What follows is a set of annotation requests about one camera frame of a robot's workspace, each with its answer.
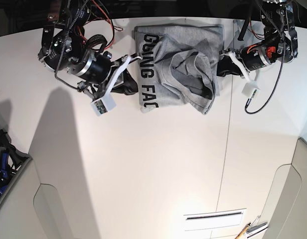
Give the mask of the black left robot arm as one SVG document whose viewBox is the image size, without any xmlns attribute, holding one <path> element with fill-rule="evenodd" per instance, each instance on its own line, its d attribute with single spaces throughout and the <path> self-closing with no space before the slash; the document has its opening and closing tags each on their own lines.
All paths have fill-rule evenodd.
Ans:
<svg viewBox="0 0 307 239">
<path fill-rule="evenodd" d="M 252 24 L 254 9 L 260 13 L 263 33 L 256 33 Z M 243 76 L 280 61 L 278 80 L 284 64 L 298 56 L 298 34 L 295 29 L 294 9 L 290 0 L 251 0 L 237 40 L 243 41 L 247 31 L 258 42 L 239 49 L 228 48 L 220 52 L 217 76 Z"/>
</svg>

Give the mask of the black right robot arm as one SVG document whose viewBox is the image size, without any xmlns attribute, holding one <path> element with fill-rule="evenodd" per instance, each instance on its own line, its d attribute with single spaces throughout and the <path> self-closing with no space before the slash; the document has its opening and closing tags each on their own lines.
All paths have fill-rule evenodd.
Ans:
<svg viewBox="0 0 307 239">
<path fill-rule="evenodd" d="M 106 92 L 137 93 L 137 83 L 126 69 L 118 73 L 113 87 L 109 88 L 110 80 L 127 61 L 127 56 L 111 59 L 108 49 L 114 38 L 107 40 L 101 34 L 85 37 L 85 25 L 94 20 L 104 20 L 112 32 L 118 30 L 100 0 L 52 0 L 43 28 L 39 61 L 58 81 L 92 100 Z"/>
</svg>

